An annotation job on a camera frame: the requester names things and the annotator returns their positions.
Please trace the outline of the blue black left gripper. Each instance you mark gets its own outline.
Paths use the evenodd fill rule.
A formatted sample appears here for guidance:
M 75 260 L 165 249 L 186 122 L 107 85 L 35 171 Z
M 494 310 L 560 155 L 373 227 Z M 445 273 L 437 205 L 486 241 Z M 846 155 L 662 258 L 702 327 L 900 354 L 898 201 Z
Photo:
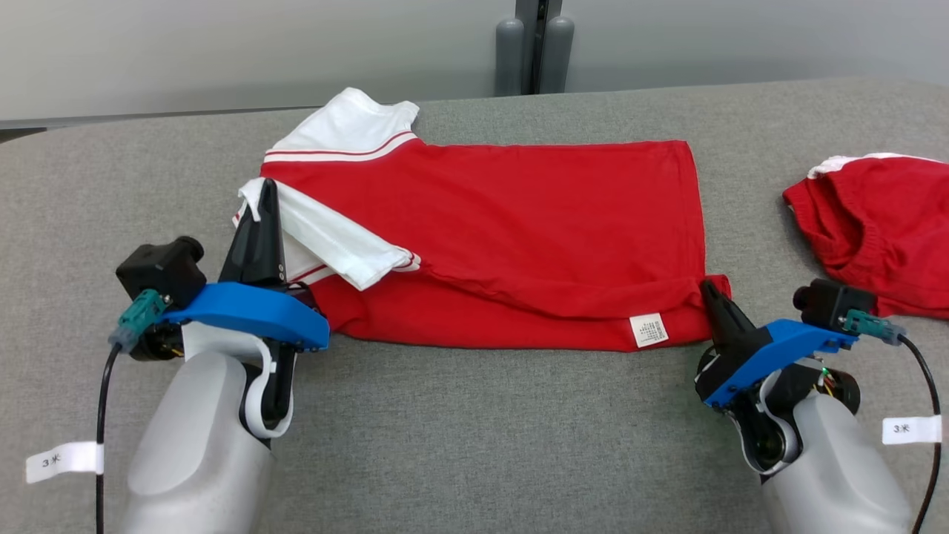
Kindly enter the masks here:
M 287 280 L 279 190 L 274 180 L 257 178 L 239 195 L 242 205 L 233 218 L 235 233 L 220 283 L 207 284 L 186 308 L 166 308 L 130 355 L 141 361 L 189 360 L 220 352 L 258 364 L 260 372 L 243 398 L 244 425 L 257 438 L 278 438 L 294 416 L 297 355 L 328 348 L 330 328 L 294 291 L 254 287 Z

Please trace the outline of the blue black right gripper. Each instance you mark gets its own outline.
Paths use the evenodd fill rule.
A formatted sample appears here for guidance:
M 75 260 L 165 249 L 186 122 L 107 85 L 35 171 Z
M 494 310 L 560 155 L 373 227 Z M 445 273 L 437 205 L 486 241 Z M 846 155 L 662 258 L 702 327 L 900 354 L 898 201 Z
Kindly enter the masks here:
M 711 280 L 702 281 L 701 296 L 716 358 L 697 374 L 695 389 L 713 409 L 728 408 L 738 393 L 814 352 L 835 354 L 859 340 L 856 334 L 794 320 L 776 320 L 756 328 Z

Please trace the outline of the red white shorts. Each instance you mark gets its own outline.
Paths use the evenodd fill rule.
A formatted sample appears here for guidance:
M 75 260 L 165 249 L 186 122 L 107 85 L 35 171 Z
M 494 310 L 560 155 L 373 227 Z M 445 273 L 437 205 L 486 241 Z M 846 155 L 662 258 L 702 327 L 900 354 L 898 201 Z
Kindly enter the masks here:
M 949 321 L 949 162 L 831 156 L 783 200 L 827 276 L 877 295 L 877 315 Z

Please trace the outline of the red white t-shirt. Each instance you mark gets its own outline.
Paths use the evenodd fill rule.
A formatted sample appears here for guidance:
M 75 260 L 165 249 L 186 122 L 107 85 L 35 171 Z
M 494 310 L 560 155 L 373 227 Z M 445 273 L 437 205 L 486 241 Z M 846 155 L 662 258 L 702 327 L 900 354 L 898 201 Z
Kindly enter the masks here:
M 333 332 L 467 349 L 634 352 L 708 340 L 697 166 L 684 141 L 435 145 L 413 102 L 346 88 L 265 152 L 287 275 Z

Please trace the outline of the grey cylindrical post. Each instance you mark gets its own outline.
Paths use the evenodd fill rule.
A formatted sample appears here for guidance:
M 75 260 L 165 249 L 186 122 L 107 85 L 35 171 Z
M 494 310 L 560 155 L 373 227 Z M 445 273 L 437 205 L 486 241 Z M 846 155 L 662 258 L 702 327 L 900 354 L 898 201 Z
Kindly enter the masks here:
M 524 24 L 518 18 L 499 22 L 495 28 L 495 85 L 497 97 L 522 94 Z
M 569 18 L 559 15 L 546 22 L 537 82 L 539 93 L 553 94 L 565 91 L 573 36 L 574 23 Z

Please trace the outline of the dark vertical door frame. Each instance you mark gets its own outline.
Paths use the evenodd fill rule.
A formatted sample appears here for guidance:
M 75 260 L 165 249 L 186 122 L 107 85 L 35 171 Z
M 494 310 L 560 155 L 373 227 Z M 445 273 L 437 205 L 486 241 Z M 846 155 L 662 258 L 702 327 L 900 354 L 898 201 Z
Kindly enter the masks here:
M 561 14 L 563 0 L 515 0 L 515 19 L 523 26 L 520 95 L 539 94 L 543 44 L 548 23 Z

